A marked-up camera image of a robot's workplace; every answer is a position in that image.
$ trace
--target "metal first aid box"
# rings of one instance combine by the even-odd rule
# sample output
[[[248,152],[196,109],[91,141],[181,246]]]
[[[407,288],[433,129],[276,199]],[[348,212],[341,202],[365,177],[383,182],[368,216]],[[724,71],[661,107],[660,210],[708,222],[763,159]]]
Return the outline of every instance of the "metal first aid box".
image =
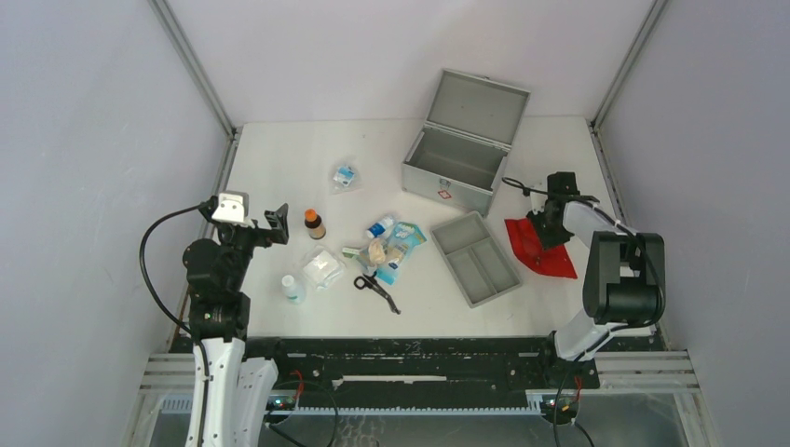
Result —
[[[444,70],[428,119],[402,164],[403,190],[486,216],[529,92]]]

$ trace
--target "box lid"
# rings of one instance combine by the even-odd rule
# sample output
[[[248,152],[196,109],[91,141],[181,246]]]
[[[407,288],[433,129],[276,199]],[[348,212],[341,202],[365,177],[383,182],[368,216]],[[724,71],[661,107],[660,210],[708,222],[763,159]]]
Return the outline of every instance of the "box lid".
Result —
[[[444,70],[428,121],[511,146],[528,100],[526,90]]]

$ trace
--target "red bag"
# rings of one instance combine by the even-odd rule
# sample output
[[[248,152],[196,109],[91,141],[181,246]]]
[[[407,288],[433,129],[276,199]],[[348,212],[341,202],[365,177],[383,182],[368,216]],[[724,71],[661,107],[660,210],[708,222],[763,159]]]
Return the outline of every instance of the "red bag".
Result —
[[[578,278],[565,245],[543,250],[529,219],[505,219],[505,226],[508,227],[513,254],[530,270],[547,277]]]

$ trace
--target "small white bottle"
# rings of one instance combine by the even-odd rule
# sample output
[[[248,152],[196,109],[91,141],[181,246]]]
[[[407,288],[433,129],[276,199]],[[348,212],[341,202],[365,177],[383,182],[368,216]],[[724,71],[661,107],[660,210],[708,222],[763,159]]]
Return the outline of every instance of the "small white bottle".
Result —
[[[395,217],[391,214],[387,214],[386,216],[382,217],[378,222],[374,223],[370,228],[365,231],[365,235],[373,239],[374,237],[379,237],[384,234],[392,225],[395,224]]]
[[[295,305],[300,305],[307,297],[305,286],[292,275],[282,277],[282,293]]]

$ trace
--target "brown medicine bottle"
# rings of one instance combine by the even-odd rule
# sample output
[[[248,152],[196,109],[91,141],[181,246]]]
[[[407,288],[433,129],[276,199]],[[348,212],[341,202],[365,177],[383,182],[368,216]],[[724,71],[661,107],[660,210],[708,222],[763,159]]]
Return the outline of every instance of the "brown medicine bottle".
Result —
[[[321,217],[313,209],[305,211],[305,226],[310,237],[314,239],[321,239],[326,236],[326,227],[323,226]]]

